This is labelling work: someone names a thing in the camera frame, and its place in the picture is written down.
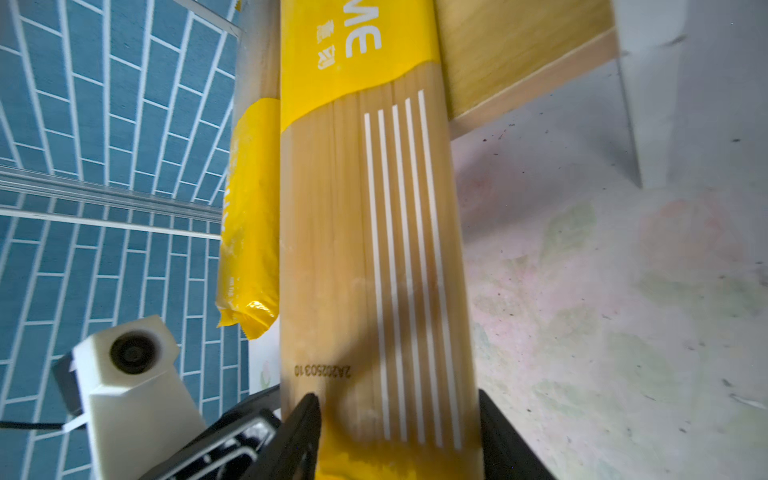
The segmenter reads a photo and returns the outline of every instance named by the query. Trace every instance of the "blue tile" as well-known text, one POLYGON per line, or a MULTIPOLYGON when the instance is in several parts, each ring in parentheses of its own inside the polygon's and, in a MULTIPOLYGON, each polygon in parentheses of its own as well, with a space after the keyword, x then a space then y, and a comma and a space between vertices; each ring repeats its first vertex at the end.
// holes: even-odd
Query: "blue tile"
POLYGON ((0 101, 5 116, 12 119, 11 133, 15 141, 40 147, 38 124, 32 110, 31 98, 22 68, 22 58, 0 50, 0 101))
POLYGON ((43 112, 45 127, 65 134, 72 134, 69 103, 45 95, 39 95, 38 98, 40 99, 40 109, 43 112))
POLYGON ((139 70, 117 60, 111 61, 110 69, 109 111, 115 115, 136 120, 139 70))
POLYGON ((69 254, 69 243, 72 239, 72 223, 51 222, 45 249, 40 259, 40 271, 45 273, 63 273, 69 254))
POLYGON ((189 245, 189 237, 174 235, 170 251, 173 253, 186 253, 189 245))
POLYGON ((38 277, 32 302, 29 305, 29 313, 27 313, 28 321, 51 322, 55 319, 61 281, 61 277, 58 276, 38 277))
POLYGON ((78 99, 80 155, 88 160, 104 161, 104 102, 101 87, 76 78, 74 94, 78 99))
POLYGON ((49 133, 48 146, 51 148, 53 168, 72 173, 78 171, 78 160, 74 154, 74 139, 49 133))
POLYGON ((181 164, 184 161, 184 152, 187 149, 187 141, 183 138, 168 136, 165 141, 165 152, 163 152, 163 160, 169 161, 175 164, 181 164))
POLYGON ((145 0, 112 2, 111 53, 129 62, 141 65, 144 41, 145 0))
MULTIPOLYGON (((199 356, 199 352, 192 352, 192 355, 199 356)), ((185 375, 184 376, 184 386, 187 387, 187 390, 190 393, 190 396, 192 396, 192 400, 194 400, 194 404, 199 406, 200 405, 200 373, 193 373, 192 375, 185 375)))
POLYGON ((104 217, 104 205, 85 204, 83 206, 83 218, 98 218, 104 217))
POLYGON ((188 288, 189 295, 187 296, 187 315, 202 315, 205 282, 190 281, 188 288))
POLYGON ((203 420, 208 426, 213 425, 219 419, 219 400, 211 400, 203 404, 203 420))
POLYGON ((168 241, 170 237, 165 233, 153 233, 149 254, 149 276, 165 276, 168 261, 168 241))
POLYGON ((161 105, 169 105, 178 57, 179 54, 175 51, 152 42, 149 51, 147 87, 144 91, 144 98, 161 105))
POLYGON ((109 180, 124 184, 131 181, 131 154, 109 150, 109 180))
POLYGON ((67 2, 67 14, 72 71, 102 81, 101 15, 74 2, 67 2))
POLYGON ((147 280, 147 289, 144 291, 144 313, 142 317, 149 315, 163 316, 163 294, 165 292, 163 280, 147 280))
POLYGON ((132 151, 134 149, 134 124, 120 118, 109 118, 109 144, 112 147, 132 151))
POLYGON ((169 131, 176 135, 189 137, 200 105, 200 96, 179 88, 174 104, 174 116, 170 120, 169 131))
POLYGON ((208 72, 211 69, 220 37, 219 33, 199 22, 192 24, 190 43, 187 48, 187 51, 192 52, 192 55, 187 55, 187 58, 184 60, 184 69, 181 71, 182 84, 197 91, 205 89, 205 82, 208 78, 208 72))
POLYGON ((80 467, 90 462, 91 450, 88 448, 88 433, 85 430, 72 430, 69 432, 69 445, 67 447, 67 459, 64 462, 64 469, 80 467))
POLYGON ((144 253, 129 253, 125 259, 123 293, 118 307, 118 323, 132 322, 138 318, 141 289, 144 286, 144 253))
POLYGON ((171 257, 165 325, 179 343, 184 324, 184 282, 186 281, 187 260, 184 257, 171 257))
POLYGON ((94 302, 91 306, 92 319, 110 319, 114 317, 114 302, 118 295, 118 279, 100 278, 96 280, 94 302))
MULTIPOLYGON (((5 406, 3 419, 31 422, 34 412, 35 402, 12 403, 5 406)), ((25 430, 3 430, 3 448, 0 449, 3 478, 21 478, 24 452, 27 449, 27 439, 30 435, 32 433, 25 430)))
POLYGON ((144 104, 141 117, 141 133, 139 137, 136 170, 153 174, 157 166, 157 155, 160 152, 160 142, 165 128, 166 111, 154 105, 144 104))
POLYGON ((208 164, 208 171, 214 174, 223 175, 227 169, 227 165, 230 163, 230 155, 225 154, 223 151, 216 150, 214 155, 210 158, 208 164))
POLYGON ((96 250, 76 248, 69 270, 67 291, 61 309, 54 354, 63 355, 81 340, 85 316, 88 314, 88 294, 94 273, 96 250))
POLYGON ((119 275, 123 260, 123 242, 125 230, 107 228, 104 232, 104 243, 101 245, 101 261, 99 275, 119 275))
POLYGON ((208 160, 208 155, 214 147, 217 132, 216 128, 209 127, 208 125, 200 124, 197 126, 197 133, 190 149, 187 164, 184 166, 181 180, 197 184, 200 174, 205 167, 205 162, 208 160))
POLYGON ((155 214, 152 224, 156 227, 170 227, 170 216, 155 214))
POLYGON ((237 59, 237 38, 227 35, 224 42, 224 50, 219 57, 219 68, 227 73, 235 74, 235 61, 237 59))
POLYGON ((40 240, 42 231, 43 220, 19 218, 13 237, 16 240, 40 240))
POLYGON ((48 342, 52 325, 27 325, 22 333, 16 368, 13 371, 8 397, 36 395, 40 388, 43 366, 48 363, 48 342))
MULTIPOLYGON (((208 272, 218 272, 218 271, 219 271, 219 260, 208 260, 208 272)), ((207 283, 208 291, 206 292, 206 294, 209 299, 215 299, 217 282, 214 279, 216 278, 216 276, 211 276, 210 278, 213 281, 210 281, 210 280, 208 281, 207 283)), ((216 302, 209 300, 206 303, 206 308, 205 308, 205 336, 207 339, 219 338, 220 333, 218 332, 218 329, 216 327, 219 324, 220 319, 221 319, 221 313, 219 313, 219 309, 216 308, 216 302)))
POLYGON ((205 366, 203 371, 203 398, 219 396, 219 375, 221 372, 219 344, 205 346, 205 366))
POLYGON ((203 353, 203 319, 187 319, 187 336, 184 342, 184 371, 200 370, 203 353))
POLYGON ((222 124, 225 120, 224 114, 232 101, 234 93, 235 80, 226 77, 220 73, 214 75, 214 81, 210 84, 208 99, 205 102, 202 119, 212 124, 222 124))
POLYGON ((152 35, 180 47, 186 20, 187 10, 174 0, 155 0, 152 35))
POLYGON ((62 200, 61 198, 57 198, 56 205, 54 206, 53 211, 55 214, 77 215, 79 209, 80 209, 80 202, 75 202, 72 200, 62 200))
POLYGON ((81 225, 80 231, 78 232, 78 245, 96 247, 98 245, 98 237, 100 233, 101 227, 81 225))
POLYGON ((160 165, 160 176, 157 178, 157 189, 164 192, 173 192, 179 177, 181 167, 176 164, 163 162, 160 165))
POLYGON ((16 148, 18 149, 18 156, 22 158, 22 166, 24 169, 43 174, 51 173, 48 172, 48 165, 45 163, 45 154, 42 151, 35 150, 34 148, 22 147, 20 145, 16 148))
POLYGON ((128 248, 132 250, 147 249, 147 232, 131 230, 128 234, 128 248))
POLYGON ((219 186, 221 177, 211 174, 205 174, 203 181, 200 182, 200 189, 197 191, 197 198, 205 201, 210 201, 211 197, 216 191, 216 187, 219 186))
POLYGON ((68 97, 61 38, 29 24, 24 24, 24 33, 35 87, 59 97, 68 97))
MULTIPOLYGON (((210 226, 210 232, 211 233, 218 233, 214 232, 214 229, 216 228, 218 223, 212 223, 210 226)), ((208 240, 208 256, 209 257, 218 257, 219 256, 219 240, 209 239, 208 240)), ((208 276, 215 275, 216 272, 208 271, 208 276)))
POLYGON ((47 212, 48 205, 51 203, 50 197, 28 194, 24 198, 22 209, 28 212, 47 212))
POLYGON ((237 405, 237 369, 226 369, 221 386, 221 408, 226 412, 237 405))
POLYGON ((179 184, 178 190, 176 190, 176 200, 184 202, 192 201, 192 195, 194 194, 194 185, 179 184))
POLYGON ((137 192, 151 194, 153 183, 154 175, 142 174, 141 172, 136 172, 136 174, 134 174, 134 190, 137 192))
POLYGON ((205 278, 205 239, 190 238, 190 278, 205 278))
POLYGON ((237 326, 223 326, 224 365, 237 365, 240 353, 240 332, 237 326))
MULTIPOLYGON (((55 363, 56 360, 52 360, 48 364, 48 368, 53 368, 55 363)), ((66 418, 67 409, 64 407, 64 400, 61 399, 56 378, 53 375, 48 375, 48 383, 46 384, 45 395, 43 396, 43 406, 40 410, 40 421, 59 423, 62 419, 66 418)))
POLYGON ((248 342, 240 341, 240 388, 248 389, 248 342))
POLYGON ((22 17, 58 30, 56 0, 26 0, 18 3, 18 10, 22 17))
POLYGON ((83 161, 83 180, 91 184, 104 184, 104 165, 83 161))

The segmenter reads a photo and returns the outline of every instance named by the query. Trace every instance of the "white grout line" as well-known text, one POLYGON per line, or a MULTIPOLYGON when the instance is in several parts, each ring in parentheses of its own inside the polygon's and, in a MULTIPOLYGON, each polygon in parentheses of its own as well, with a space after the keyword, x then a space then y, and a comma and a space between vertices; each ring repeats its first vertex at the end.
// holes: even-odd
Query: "white grout line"
POLYGON ((187 20, 184 24, 184 33, 181 36, 181 49, 179 50, 179 57, 176 60, 176 71, 174 72, 174 87, 170 91, 170 100, 168 101, 168 107, 170 109, 168 115, 165 117, 165 125, 163 126, 163 135, 160 140, 160 149, 157 151, 157 166, 154 169, 154 179, 152 180, 152 193, 157 192, 157 180, 160 178, 160 168, 162 167, 162 163, 164 161, 163 156, 165 155, 165 147, 168 142, 168 135, 172 135, 174 137, 178 136, 180 138, 183 138, 186 141, 189 141, 189 138, 181 137, 180 135, 172 134, 170 132, 170 122, 173 117, 174 109, 176 108, 176 98, 179 93, 179 87, 180 87, 180 80, 181 80, 181 72, 184 69, 184 62, 187 59, 187 49, 189 48, 190 43, 190 33, 192 32, 192 14, 187 12, 187 20))
POLYGON ((59 30, 54 30, 54 29, 53 29, 53 28, 51 28, 51 27, 48 27, 48 26, 46 26, 46 25, 43 25, 42 23, 37 23, 37 22, 35 22, 34 20, 32 20, 32 19, 30 19, 30 18, 26 18, 26 17, 23 17, 23 16, 21 16, 21 15, 19 15, 19 18, 20 18, 20 19, 22 20, 22 22, 24 22, 24 23, 29 23, 30 25, 34 25, 35 27, 37 27, 37 28, 40 28, 41 30, 45 30, 45 31, 46 31, 46 32, 48 32, 48 33, 52 33, 53 35, 56 35, 57 37, 61 37, 61 32, 60 32, 59 30))
POLYGON ((79 73, 74 73, 74 72, 72 73, 72 76, 75 77, 75 78, 80 78, 81 80, 85 80, 88 83, 92 83, 94 85, 98 85, 99 87, 104 87, 104 83, 103 82, 100 82, 99 80, 94 80, 91 77, 86 77, 85 75, 81 75, 79 73))
POLYGON ((3 132, 5 132, 5 138, 8 141, 8 147, 11 149, 11 154, 13 154, 13 161, 16 162, 16 168, 23 168, 22 158, 18 154, 16 143, 13 141, 13 132, 11 132, 11 125, 8 123, 8 118, 5 116, 2 100, 0 100, 0 126, 2 126, 3 132))
MULTIPOLYGON (((233 12, 233 6, 230 7, 230 14, 233 12)), ((205 81, 205 88, 203 89, 203 97, 200 99, 200 103, 197 106, 197 113, 195 114, 194 123, 192 125, 192 131, 190 132, 190 138, 195 138, 195 134, 197 134, 197 128, 200 126, 200 118, 203 115, 203 109, 205 108, 205 104, 208 101, 210 86, 214 82, 214 75, 216 74, 216 66, 219 65, 219 59, 221 58, 221 52, 224 50, 224 42, 226 40, 227 40, 227 34, 222 33, 219 36, 219 43, 216 46, 216 53, 214 54, 214 59, 210 64, 211 69, 208 72, 208 78, 205 81)), ((180 169, 180 172, 179 172, 180 179, 183 177, 184 170, 187 167, 187 161, 189 160, 190 152, 192 150, 192 144, 193 142, 187 142, 187 147, 184 149, 184 156, 182 157, 182 161, 181 161, 181 164, 184 166, 184 168, 180 169)), ((174 197, 178 195, 178 192, 179 192, 179 183, 176 183, 176 187, 174 188, 174 197)))
POLYGON ((397 266, 395 260, 395 240, 392 231, 392 200, 389 198, 389 165, 386 154, 386 129, 384 110, 379 110, 379 146, 381 147, 381 167, 384 190, 384 221, 386 225, 387 256, 389 258, 389 295, 392 302, 392 325, 395 329, 395 374, 397 378, 397 400, 400 420, 400 440, 408 441, 406 422, 406 386, 402 372, 402 340, 400 338, 400 311, 397 298, 397 266))
MULTIPOLYGON (((205 174, 208 173, 208 167, 210 167, 210 161, 214 158, 214 152, 216 151, 216 145, 219 144, 219 140, 221 139, 221 134, 224 132, 224 125, 227 124, 228 121, 230 121, 230 116, 232 114, 232 106, 233 101, 230 99, 230 104, 227 105, 227 111, 224 112, 224 121, 221 122, 221 128, 219 128, 219 131, 216 133, 216 137, 214 138, 214 145, 210 149, 210 153, 208 154, 208 158, 205 160, 205 165, 203 165, 203 170, 200 171, 200 176, 197 178, 196 187, 194 189, 194 192, 192 193, 192 198, 196 199, 197 194, 200 192, 200 185, 203 183, 203 179, 205 178, 205 174)), ((211 194, 211 197, 216 196, 216 191, 214 191, 211 194)), ((201 200, 209 201, 210 198, 201 198, 201 200)))
POLYGON ((379 376, 382 387, 382 423, 384 439, 390 440, 389 433, 389 394, 387 392, 386 349, 384 342, 384 311, 382 308, 382 276, 379 265, 379 226, 376 219, 376 189, 373 181, 373 150, 371 145, 371 116, 365 114, 366 157, 368 160, 368 201, 371 209, 371 240, 373 250, 373 278, 376 286, 376 323, 379 326, 379 376))
POLYGON ((135 63, 132 63, 132 62, 130 62, 128 60, 124 60, 123 58, 120 58, 117 55, 110 55, 109 58, 110 58, 110 60, 115 60, 116 62, 122 63, 123 65, 131 67, 133 69, 136 69, 136 70, 139 70, 139 71, 141 70, 140 66, 138 66, 135 63))
POLYGON ((442 327, 442 345, 445 354, 445 370, 448 377, 448 400, 451 407, 451 424, 453 426, 453 448, 461 450, 461 426, 458 423, 458 401, 456 398, 456 373, 453 369, 453 354, 451 349, 451 328, 448 322, 448 307, 445 301, 445 279, 442 272, 442 252, 440 248, 440 230, 435 205, 435 182, 432 179, 432 152, 429 149, 429 126, 427 125, 427 110, 424 91, 419 90, 419 116, 422 123, 422 143, 424 147, 424 168, 427 173, 427 194, 429 198, 429 216, 432 219, 432 242, 437 269, 437 287, 440 299, 440 318, 442 327))
POLYGON ((163 45, 165 48, 168 48, 169 50, 173 50, 176 53, 179 53, 180 51, 180 49, 176 45, 171 45, 170 43, 163 40, 162 38, 155 37, 154 35, 151 35, 150 38, 153 42, 163 45))
POLYGON ((14 55, 19 55, 19 56, 22 55, 21 52, 19 52, 18 50, 14 50, 13 48, 6 47, 5 45, 0 45, 0 50, 6 51, 8 53, 12 53, 14 55))
MULTIPOLYGON (((136 230, 139 232, 154 232, 154 233, 168 233, 170 235, 184 235, 185 237, 197 237, 197 238, 211 238, 219 240, 221 235, 215 233, 195 232, 192 230, 175 230, 168 227, 153 227, 151 225, 137 225, 135 223, 117 222, 114 220, 99 220, 98 218, 83 218, 73 217, 72 215, 63 214, 47 214, 42 212, 28 212, 24 210, 16 210, 13 208, 0 207, 0 215, 8 217, 19 218, 31 218, 34 220, 51 220, 55 222, 74 223, 77 225, 93 225, 95 227, 111 227, 120 228, 124 230, 136 230)), ((14 240, 18 243, 37 243, 35 240, 14 240)))
POLYGON ((101 17, 101 37, 102 40, 102 46, 101 46, 101 69, 102 69, 102 78, 104 79, 104 88, 102 89, 101 93, 103 94, 103 101, 102 106, 104 107, 104 185, 109 185, 109 173, 111 172, 111 163, 110 163, 110 151, 109 151, 109 144, 111 143, 110 139, 110 121, 109 121, 109 111, 111 110, 111 104, 110 104, 110 90, 111 90, 111 63, 109 61, 109 58, 111 57, 111 46, 112 46, 112 40, 111 40, 111 29, 112 29, 112 2, 111 0, 102 0, 101 7, 104 9, 104 14, 101 17))
POLYGON ((94 12, 98 13, 99 15, 103 15, 103 14, 101 13, 101 10, 100 10, 98 7, 94 7, 93 5, 91 5, 91 4, 90 4, 90 3, 88 3, 88 2, 84 2, 83 0, 72 0, 72 1, 73 1, 74 3, 77 3, 78 5, 82 5, 82 6, 84 6, 84 7, 85 7, 85 8, 87 8, 88 10, 93 10, 94 12))
MULTIPOLYGON (((72 122, 72 134, 74 135, 74 157, 82 156, 80 145, 80 123, 78 122, 77 96, 74 93, 74 79, 72 76, 72 46, 69 38, 69 20, 67 16, 67 0, 57 0, 58 17, 61 23, 61 50, 64 52, 65 80, 67 82, 67 95, 69 95, 69 116, 72 122)), ((75 162, 75 174, 80 181, 83 180, 82 162, 75 162)))
POLYGON ((43 152, 45 153, 45 165, 48 169, 47 173, 53 172, 53 160, 51 159, 51 148, 48 146, 48 137, 43 131, 45 124, 43 122, 43 110, 40 108, 40 97, 35 93, 38 89, 35 86, 35 76, 32 74, 32 62, 29 60, 29 49, 27 48, 27 38, 24 35, 24 26, 22 25, 22 16, 18 12, 18 0, 9 0, 8 7, 11 10, 11 17, 13 20, 13 26, 16 30, 16 41, 18 42, 18 50, 22 54, 22 66, 24 67, 24 76, 27 80, 27 87, 29 89, 29 97, 32 102, 32 110, 35 112, 35 123, 38 126, 38 134, 40 135, 40 142, 43 145, 43 152))
POLYGON ((408 149, 411 156, 411 177, 413 178, 413 207, 416 212, 416 236, 419 238, 419 263, 421 267, 422 295, 424 296, 424 319, 427 332, 427 360, 429 363, 429 386, 432 392, 432 415, 435 423, 435 444, 442 447, 442 423, 437 389, 437 366, 435 365, 435 337, 432 335, 432 307, 429 302, 429 280, 427 278, 427 256, 424 244, 424 223, 422 222, 421 187, 419 170, 416 165, 416 142, 413 134, 411 99, 406 98, 406 123, 408 125, 408 149))
POLYGON ((416 333, 416 308, 413 301, 413 272, 411 271, 411 237, 408 231, 408 205, 406 184, 402 169, 402 144, 400 141, 400 115, 397 105, 392 106, 392 127, 395 131, 395 156, 397 160, 397 190, 400 192, 400 219, 402 224, 403 256, 406 263, 406 299, 411 324, 411 357, 413 358, 413 385, 416 400, 416 432, 419 443, 426 442, 424 435, 424 406, 422 399, 422 377, 419 361, 419 337, 416 333))
POLYGON ((139 92, 136 97, 136 125, 134 129, 134 143, 131 155, 131 190, 136 181, 136 160, 139 151, 139 136, 141 133, 141 118, 144 115, 144 92, 147 90, 147 71, 149 70, 149 48, 152 36, 152 21, 154 14, 154 0, 147 0, 147 14, 144 18, 144 41, 141 47, 141 75, 139 77, 139 92))

